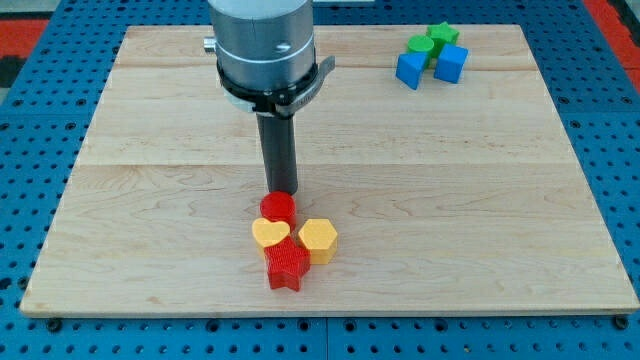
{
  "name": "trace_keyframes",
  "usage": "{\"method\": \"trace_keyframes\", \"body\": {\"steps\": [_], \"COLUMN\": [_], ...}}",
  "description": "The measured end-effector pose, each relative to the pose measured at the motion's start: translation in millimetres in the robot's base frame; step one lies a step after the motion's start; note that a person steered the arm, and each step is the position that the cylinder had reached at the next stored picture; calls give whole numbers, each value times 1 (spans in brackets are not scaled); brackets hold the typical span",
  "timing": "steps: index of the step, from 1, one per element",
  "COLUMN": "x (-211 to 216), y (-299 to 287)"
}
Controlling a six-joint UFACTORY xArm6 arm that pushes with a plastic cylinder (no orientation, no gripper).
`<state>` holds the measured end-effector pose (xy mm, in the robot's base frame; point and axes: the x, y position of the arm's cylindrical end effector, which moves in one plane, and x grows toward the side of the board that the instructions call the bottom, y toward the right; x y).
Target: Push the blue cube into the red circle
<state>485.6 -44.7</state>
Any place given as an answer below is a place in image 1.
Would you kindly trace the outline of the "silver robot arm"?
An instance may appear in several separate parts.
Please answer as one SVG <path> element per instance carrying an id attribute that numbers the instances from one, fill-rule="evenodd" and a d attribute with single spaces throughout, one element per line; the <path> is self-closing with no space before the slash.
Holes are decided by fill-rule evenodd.
<path id="1" fill-rule="evenodd" d="M 224 76 L 250 90 L 279 90 L 316 63 L 310 0 L 209 0 Z"/>

